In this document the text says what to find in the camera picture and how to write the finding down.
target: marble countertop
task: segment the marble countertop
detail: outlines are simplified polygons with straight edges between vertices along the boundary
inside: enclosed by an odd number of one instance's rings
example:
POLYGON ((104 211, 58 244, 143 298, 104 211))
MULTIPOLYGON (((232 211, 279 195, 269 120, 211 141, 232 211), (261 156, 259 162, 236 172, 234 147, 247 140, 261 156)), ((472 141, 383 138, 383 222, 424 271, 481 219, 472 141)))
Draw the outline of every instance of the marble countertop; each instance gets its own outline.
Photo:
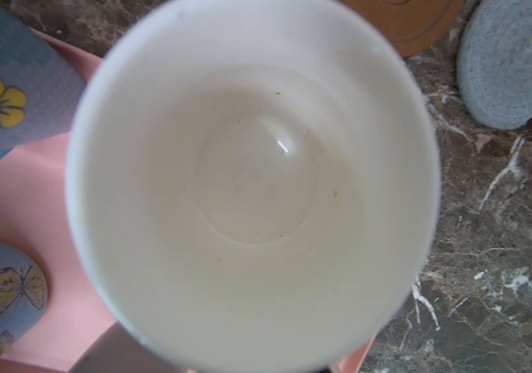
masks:
MULTIPOLYGON (((0 0, 27 25, 103 56, 160 0, 0 0)), ((481 127, 455 85, 467 0, 450 32, 406 62, 429 99, 442 204, 428 264, 363 372, 532 372, 532 120, 481 127)))

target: pink tray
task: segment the pink tray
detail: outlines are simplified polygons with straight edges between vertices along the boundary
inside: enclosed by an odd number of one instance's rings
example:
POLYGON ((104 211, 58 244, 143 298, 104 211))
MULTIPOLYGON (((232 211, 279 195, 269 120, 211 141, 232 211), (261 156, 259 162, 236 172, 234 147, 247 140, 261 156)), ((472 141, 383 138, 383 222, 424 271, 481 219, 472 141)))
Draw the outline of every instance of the pink tray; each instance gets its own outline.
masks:
MULTIPOLYGON (((100 57, 42 33, 86 80, 100 57)), ((0 160, 0 241, 31 256, 49 282, 44 317, 0 360, 3 373, 65 372, 114 322, 88 281, 71 242, 63 198, 68 134, 18 146, 0 160)), ((356 373, 373 339, 334 371, 356 373)))

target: round woven coaster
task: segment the round woven coaster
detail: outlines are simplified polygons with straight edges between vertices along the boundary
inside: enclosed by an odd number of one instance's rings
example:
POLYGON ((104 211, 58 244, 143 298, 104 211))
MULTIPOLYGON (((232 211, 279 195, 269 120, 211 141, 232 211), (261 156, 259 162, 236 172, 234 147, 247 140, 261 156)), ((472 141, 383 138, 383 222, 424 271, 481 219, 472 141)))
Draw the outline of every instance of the round woven coaster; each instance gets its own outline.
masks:
POLYGON ((457 58, 461 98, 479 122, 510 130, 532 118, 532 0, 484 0, 457 58))
POLYGON ((361 14, 408 57, 439 40, 464 0, 341 0, 361 14))

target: gray round object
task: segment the gray round object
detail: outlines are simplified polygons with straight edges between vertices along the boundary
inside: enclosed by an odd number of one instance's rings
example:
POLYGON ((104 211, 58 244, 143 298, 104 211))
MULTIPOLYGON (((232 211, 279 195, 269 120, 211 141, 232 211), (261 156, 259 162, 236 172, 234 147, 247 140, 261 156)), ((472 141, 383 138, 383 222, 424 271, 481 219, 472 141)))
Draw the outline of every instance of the gray round object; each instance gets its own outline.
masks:
POLYGON ((499 130, 532 118, 532 0, 483 0, 457 58, 463 102, 479 122, 499 130))

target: butterfly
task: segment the butterfly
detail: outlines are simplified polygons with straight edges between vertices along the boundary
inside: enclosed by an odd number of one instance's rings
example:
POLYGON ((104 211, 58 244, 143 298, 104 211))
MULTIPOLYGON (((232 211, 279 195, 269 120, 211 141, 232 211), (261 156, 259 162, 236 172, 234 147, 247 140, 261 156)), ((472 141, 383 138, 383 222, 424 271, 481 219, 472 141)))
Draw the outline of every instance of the butterfly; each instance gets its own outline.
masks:
POLYGON ((41 310, 46 303, 45 291, 46 283, 42 272, 32 265, 25 274, 23 270, 19 274, 9 267, 0 269, 0 315, 23 296, 29 299, 37 310, 41 310))
POLYGON ((1 333, 0 336, 0 356, 7 350, 9 346, 15 342, 16 338, 8 330, 1 333))

